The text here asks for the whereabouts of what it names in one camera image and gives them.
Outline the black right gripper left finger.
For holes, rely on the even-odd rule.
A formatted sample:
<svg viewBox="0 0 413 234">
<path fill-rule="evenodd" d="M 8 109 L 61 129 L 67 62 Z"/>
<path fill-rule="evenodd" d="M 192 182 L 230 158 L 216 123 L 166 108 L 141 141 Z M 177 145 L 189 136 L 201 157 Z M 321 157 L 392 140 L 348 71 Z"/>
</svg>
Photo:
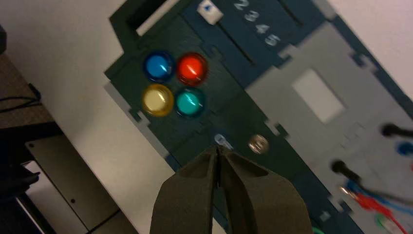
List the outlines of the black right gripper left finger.
<svg viewBox="0 0 413 234">
<path fill-rule="evenodd" d="M 151 234 L 212 232 L 217 150 L 216 146 L 204 150 L 162 184 L 153 207 Z"/>
</svg>

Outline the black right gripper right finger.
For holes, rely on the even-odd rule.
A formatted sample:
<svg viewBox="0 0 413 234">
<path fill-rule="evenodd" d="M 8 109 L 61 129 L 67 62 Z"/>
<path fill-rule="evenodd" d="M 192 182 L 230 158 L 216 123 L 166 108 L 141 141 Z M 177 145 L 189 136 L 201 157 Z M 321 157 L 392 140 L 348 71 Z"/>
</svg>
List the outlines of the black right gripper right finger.
<svg viewBox="0 0 413 234">
<path fill-rule="evenodd" d="M 288 179 L 224 147 L 219 162 L 231 234 L 313 232 L 305 202 Z"/>
</svg>

